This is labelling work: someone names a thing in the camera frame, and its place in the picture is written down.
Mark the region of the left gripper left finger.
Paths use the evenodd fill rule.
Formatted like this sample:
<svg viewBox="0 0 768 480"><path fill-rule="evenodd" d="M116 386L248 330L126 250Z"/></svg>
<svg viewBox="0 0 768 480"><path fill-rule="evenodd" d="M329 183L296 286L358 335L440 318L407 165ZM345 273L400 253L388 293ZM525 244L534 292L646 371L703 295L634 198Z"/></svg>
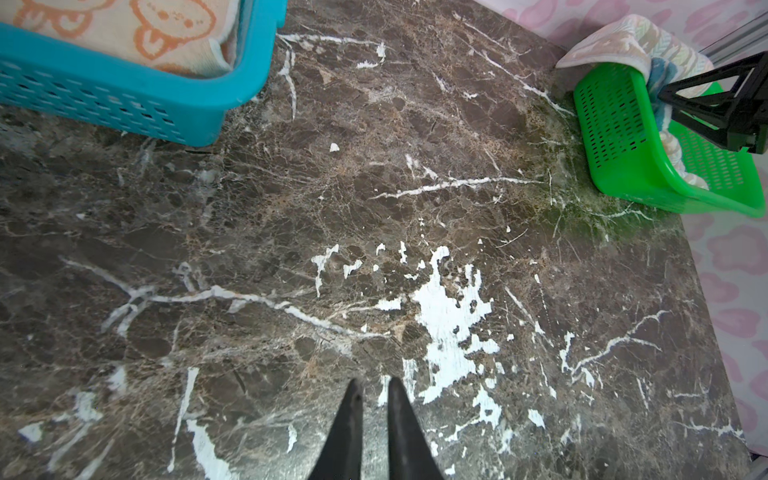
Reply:
<svg viewBox="0 0 768 480"><path fill-rule="evenodd" d="M363 387L352 379L341 400L309 480L360 480L363 450Z"/></svg>

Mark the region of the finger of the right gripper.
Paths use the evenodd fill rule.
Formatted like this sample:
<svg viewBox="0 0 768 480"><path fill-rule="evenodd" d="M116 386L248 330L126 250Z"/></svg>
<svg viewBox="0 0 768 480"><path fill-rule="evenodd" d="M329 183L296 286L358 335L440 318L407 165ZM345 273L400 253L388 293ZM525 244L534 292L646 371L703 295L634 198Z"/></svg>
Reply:
<svg viewBox="0 0 768 480"><path fill-rule="evenodd" d="M767 53L761 52L745 59L766 59ZM706 73L668 84L660 98L673 107L672 119L699 134L710 143L726 148L727 110L731 106L730 89L715 94L700 94L686 97L684 90L701 86L714 86L721 80L736 82L739 75L739 62L718 67Z"/></svg>

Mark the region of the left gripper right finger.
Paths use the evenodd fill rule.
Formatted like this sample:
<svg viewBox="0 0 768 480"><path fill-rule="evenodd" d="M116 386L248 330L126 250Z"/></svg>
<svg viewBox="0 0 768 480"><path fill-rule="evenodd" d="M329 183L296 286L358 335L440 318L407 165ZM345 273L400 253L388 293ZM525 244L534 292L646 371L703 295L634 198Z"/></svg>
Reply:
<svg viewBox="0 0 768 480"><path fill-rule="evenodd" d="M390 480L443 480L400 378L392 377L387 400Z"/></svg>

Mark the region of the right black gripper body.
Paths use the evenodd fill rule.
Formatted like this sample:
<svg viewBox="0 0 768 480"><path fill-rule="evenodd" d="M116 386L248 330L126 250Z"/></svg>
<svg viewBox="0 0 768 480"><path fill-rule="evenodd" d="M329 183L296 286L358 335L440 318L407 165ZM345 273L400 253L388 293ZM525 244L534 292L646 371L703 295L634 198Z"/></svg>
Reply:
<svg viewBox="0 0 768 480"><path fill-rule="evenodd" d="M743 59L730 89L732 103L726 128L726 148L753 154L767 151L767 60Z"/></svg>

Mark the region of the orange bear pattern towel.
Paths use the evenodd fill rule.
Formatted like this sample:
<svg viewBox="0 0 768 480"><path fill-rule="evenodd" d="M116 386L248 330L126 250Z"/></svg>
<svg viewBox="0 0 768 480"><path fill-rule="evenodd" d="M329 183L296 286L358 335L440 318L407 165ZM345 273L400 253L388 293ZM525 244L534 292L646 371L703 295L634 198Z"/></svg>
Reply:
<svg viewBox="0 0 768 480"><path fill-rule="evenodd" d="M189 78L233 70L238 1L3 1L1 22Z"/></svg>

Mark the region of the blue patterned towel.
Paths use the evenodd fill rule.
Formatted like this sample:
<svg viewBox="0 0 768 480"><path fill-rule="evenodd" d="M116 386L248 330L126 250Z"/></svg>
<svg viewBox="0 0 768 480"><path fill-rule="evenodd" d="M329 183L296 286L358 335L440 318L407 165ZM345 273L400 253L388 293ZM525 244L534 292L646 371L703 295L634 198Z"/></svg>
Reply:
<svg viewBox="0 0 768 480"><path fill-rule="evenodd" d="M662 90L679 77L678 66L661 57L651 58L647 90L657 130L666 131L672 120L673 107L660 98Z"/></svg>

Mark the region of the green plastic basket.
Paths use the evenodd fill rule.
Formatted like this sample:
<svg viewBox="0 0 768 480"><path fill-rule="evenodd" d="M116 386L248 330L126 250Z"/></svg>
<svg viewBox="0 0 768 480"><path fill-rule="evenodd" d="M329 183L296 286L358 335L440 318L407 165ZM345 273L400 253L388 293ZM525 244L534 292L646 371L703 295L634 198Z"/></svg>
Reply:
<svg viewBox="0 0 768 480"><path fill-rule="evenodd" d="M686 170L708 187L683 180L664 151L647 86L637 69L600 64L577 84L574 99L590 175L602 193L679 214L765 214L752 156L721 149L673 122L670 132L680 142Z"/></svg>

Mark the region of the pale pink patterned towel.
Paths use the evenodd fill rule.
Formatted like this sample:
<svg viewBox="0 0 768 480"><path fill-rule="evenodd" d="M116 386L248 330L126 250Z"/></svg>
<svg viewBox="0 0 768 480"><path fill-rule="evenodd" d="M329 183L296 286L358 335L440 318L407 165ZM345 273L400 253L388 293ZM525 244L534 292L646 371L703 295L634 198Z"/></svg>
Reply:
<svg viewBox="0 0 768 480"><path fill-rule="evenodd" d="M714 69L712 61L693 47L658 27L651 20L631 14L606 25L572 47L556 64L558 69L587 64L616 63L640 72L646 82L651 58L661 57L679 68L676 81ZM686 170L679 140L669 132L659 132L663 149L677 174L689 185L709 188L704 179Z"/></svg>

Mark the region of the teal plastic basket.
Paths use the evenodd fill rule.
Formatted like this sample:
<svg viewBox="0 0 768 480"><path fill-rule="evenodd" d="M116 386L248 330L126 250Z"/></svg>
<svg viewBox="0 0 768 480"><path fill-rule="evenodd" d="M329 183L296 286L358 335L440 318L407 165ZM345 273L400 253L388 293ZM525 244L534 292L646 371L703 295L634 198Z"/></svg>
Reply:
<svg viewBox="0 0 768 480"><path fill-rule="evenodd" d="M263 88L283 1L238 1L233 70L189 78L25 31L1 22L1 100L189 146L219 136L225 115Z"/></svg>

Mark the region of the right rear aluminium post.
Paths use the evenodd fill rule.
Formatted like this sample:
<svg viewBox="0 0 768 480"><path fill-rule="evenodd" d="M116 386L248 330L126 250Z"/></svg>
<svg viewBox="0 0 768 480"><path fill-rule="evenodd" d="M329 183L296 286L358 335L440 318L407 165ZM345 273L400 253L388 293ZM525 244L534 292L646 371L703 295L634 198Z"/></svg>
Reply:
<svg viewBox="0 0 768 480"><path fill-rule="evenodd" d="M715 66L723 66L768 49L767 13L704 48L701 53Z"/></svg>

